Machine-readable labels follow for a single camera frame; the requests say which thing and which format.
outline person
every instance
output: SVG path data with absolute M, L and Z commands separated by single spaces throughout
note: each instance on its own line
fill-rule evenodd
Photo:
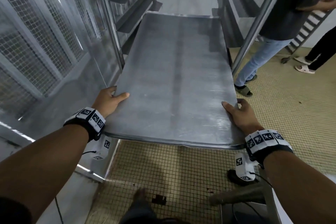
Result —
M 336 0 L 277 0 L 259 34 L 262 43 L 239 72 L 234 86 L 238 93 L 251 97 L 247 83 L 257 79 L 257 70 L 295 38 L 311 11 L 336 8 Z
M 295 60 L 304 65 L 295 66 L 294 68 L 302 73 L 314 74 L 324 63 L 326 63 L 336 53 L 336 27 L 329 30 L 311 49 L 305 57 L 296 57 Z
M 114 97 L 111 93 L 115 89 L 111 87 L 100 91 L 92 105 L 92 114 L 101 115 L 104 119 L 114 112 L 121 101 L 128 98 L 128 93 Z M 238 103 L 241 104 L 240 109 L 226 102 L 222 105 L 246 135 L 262 131 L 264 128 L 248 102 L 238 100 Z M 74 116 L 83 114 L 93 117 L 87 112 L 90 109 L 84 108 Z M 59 130 L 0 162 L 2 222 L 36 223 L 72 175 L 92 135 L 85 125 L 68 121 Z M 274 146 L 269 146 L 254 153 L 257 161 L 264 166 L 284 210 L 294 224 L 336 223 L 336 184 L 288 149 L 280 147 L 274 150 Z M 145 191 L 139 190 L 130 211 L 121 219 L 121 224 L 162 222 L 150 207 L 145 206 L 144 199 Z

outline blue jeans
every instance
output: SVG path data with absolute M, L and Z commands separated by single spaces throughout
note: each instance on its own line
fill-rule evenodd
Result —
M 246 81 L 254 77 L 259 67 L 269 61 L 271 57 L 277 54 L 283 47 L 287 46 L 291 40 L 292 39 L 278 41 L 263 37 L 262 45 L 249 62 L 240 70 L 234 84 L 236 86 L 244 86 Z

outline black shirt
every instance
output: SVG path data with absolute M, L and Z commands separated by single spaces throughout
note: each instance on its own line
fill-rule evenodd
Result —
M 297 7 L 316 5 L 319 0 L 278 0 L 260 31 L 260 35 L 272 40 L 295 38 L 310 12 L 296 10 Z

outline yellow tile floor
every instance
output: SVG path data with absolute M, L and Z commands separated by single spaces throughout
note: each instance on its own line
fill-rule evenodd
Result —
M 231 52 L 235 56 L 237 49 Z M 254 95 L 248 101 L 264 127 L 279 130 L 297 156 L 321 172 L 336 174 L 336 56 L 312 75 L 294 70 L 295 60 L 280 64 L 287 56 L 281 53 L 259 69 L 258 79 L 249 84 Z M 152 204 L 160 218 L 219 223 L 217 208 L 207 204 L 207 197 L 234 188 L 225 177 L 234 168 L 234 153 L 123 141 L 86 223 L 118 223 L 141 187 L 148 188 L 149 200 L 156 194 L 167 197 L 165 206 Z

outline caster wheel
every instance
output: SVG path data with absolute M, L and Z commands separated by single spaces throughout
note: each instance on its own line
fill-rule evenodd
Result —
M 286 64 L 289 60 L 290 58 L 283 58 L 281 59 L 281 64 Z

